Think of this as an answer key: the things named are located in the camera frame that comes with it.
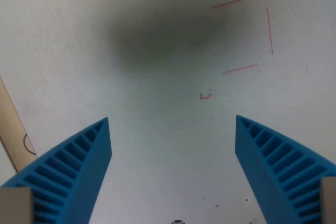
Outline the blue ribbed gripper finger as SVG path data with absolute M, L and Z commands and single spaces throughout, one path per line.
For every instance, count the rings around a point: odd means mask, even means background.
M 322 223 L 320 182 L 335 175 L 334 163 L 240 115 L 235 154 L 266 223 Z
M 28 187 L 34 223 L 89 223 L 112 157 L 108 118 L 56 145 L 2 184 Z

